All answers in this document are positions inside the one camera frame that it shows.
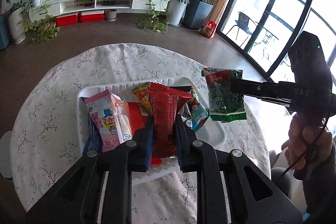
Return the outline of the person right hand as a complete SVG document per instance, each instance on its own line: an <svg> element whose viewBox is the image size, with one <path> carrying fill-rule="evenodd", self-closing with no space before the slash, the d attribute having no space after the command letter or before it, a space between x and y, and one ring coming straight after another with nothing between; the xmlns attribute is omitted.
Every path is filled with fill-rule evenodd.
<svg viewBox="0 0 336 224"><path fill-rule="evenodd" d="M294 170L297 180L315 178L321 182L335 184L335 143L326 123L310 125L305 115L297 113L291 120L288 150L285 153L288 168L280 175L284 177Z"/></svg>

